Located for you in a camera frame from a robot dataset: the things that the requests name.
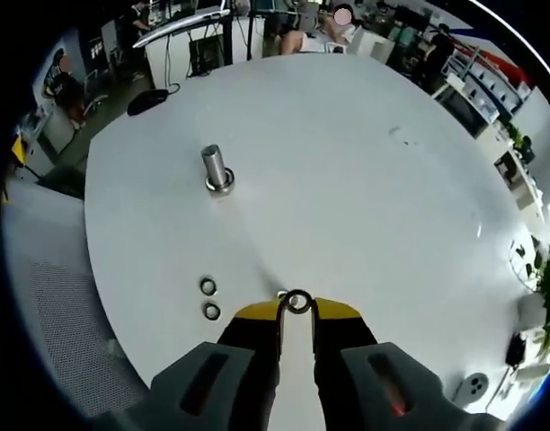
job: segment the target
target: metal peg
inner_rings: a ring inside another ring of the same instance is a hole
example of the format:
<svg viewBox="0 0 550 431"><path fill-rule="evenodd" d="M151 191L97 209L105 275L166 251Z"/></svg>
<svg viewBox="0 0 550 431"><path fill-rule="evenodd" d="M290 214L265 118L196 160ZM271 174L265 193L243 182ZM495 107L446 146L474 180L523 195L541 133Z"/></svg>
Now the metal peg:
<svg viewBox="0 0 550 431"><path fill-rule="evenodd" d="M201 150L201 158L207 170L205 186L211 193L227 195L233 189L235 175L223 163L219 147L217 145L206 146Z"/></svg>

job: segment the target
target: metal ring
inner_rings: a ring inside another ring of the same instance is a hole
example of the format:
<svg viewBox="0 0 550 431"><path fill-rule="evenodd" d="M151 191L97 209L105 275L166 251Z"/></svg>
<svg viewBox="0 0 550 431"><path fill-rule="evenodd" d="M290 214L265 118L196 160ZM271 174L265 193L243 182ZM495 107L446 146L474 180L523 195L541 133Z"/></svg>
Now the metal ring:
<svg viewBox="0 0 550 431"><path fill-rule="evenodd" d="M206 286L210 286L211 290L207 291ZM213 296L217 292L217 283L211 277L204 277L200 280L200 291L205 296Z"/></svg>
<svg viewBox="0 0 550 431"><path fill-rule="evenodd" d="M211 193L225 196L231 192L233 186L235 185L235 174L229 168L225 168L225 172L227 174L227 181L222 186L214 186L211 184L209 177L205 179L205 187L207 187Z"/></svg>
<svg viewBox="0 0 550 431"><path fill-rule="evenodd" d="M219 316L221 316L221 309L214 303L204 303L203 315L210 321L216 321L219 319Z"/></svg>
<svg viewBox="0 0 550 431"><path fill-rule="evenodd" d="M303 305L300 308L295 308L295 305L291 303L291 299L296 296L302 296L303 298L305 298L305 305ZM300 290L300 289L295 289L287 292L287 294L283 298L283 306L293 314L303 314L305 312L308 312L309 309L311 308L312 302L313 302L313 298L311 297L311 295L308 294L305 290Z"/></svg>

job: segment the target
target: round table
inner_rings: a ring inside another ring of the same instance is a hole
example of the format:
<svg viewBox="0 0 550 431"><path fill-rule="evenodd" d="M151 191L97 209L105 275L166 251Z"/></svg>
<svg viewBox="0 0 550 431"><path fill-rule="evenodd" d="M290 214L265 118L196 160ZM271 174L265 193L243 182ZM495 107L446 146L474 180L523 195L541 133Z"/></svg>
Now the round table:
<svg viewBox="0 0 550 431"><path fill-rule="evenodd" d="M209 144L235 173L227 197L205 187ZM92 141L85 225L102 304L147 384L241 307L301 288L360 310L450 394L470 372L501 376L525 292L509 248L528 231L501 177L450 114L371 58L254 60L124 114ZM205 276L218 321L201 311ZM309 322L286 320L304 336L285 334L271 429L323 429Z"/></svg>

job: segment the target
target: metal cylinder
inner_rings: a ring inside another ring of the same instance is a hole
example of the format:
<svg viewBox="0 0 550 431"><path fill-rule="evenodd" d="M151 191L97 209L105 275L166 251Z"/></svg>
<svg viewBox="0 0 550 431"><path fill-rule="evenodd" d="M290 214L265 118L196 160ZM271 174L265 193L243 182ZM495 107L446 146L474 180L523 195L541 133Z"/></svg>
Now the metal cylinder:
<svg viewBox="0 0 550 431"><path fill-rule="evenodd" d="M227 183L227 172L223 164L221 150L217 145L209 145L201 150L201 157L207 169L208 181L215 187L223 187Z"/></svg>

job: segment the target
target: computer mouse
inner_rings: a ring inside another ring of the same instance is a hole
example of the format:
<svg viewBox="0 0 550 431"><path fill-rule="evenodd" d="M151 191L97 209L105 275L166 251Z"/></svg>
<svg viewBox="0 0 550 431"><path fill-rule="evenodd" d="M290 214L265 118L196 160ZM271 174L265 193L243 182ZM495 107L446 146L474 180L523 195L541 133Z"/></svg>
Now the computer mouse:
<svg viewBox="0 0 550 431"><path fill-rule="evenodd" d="M147 90L138 94L128 105L128 115L133 117L150 110L167 100L169 92L165 89Z"/></svg>

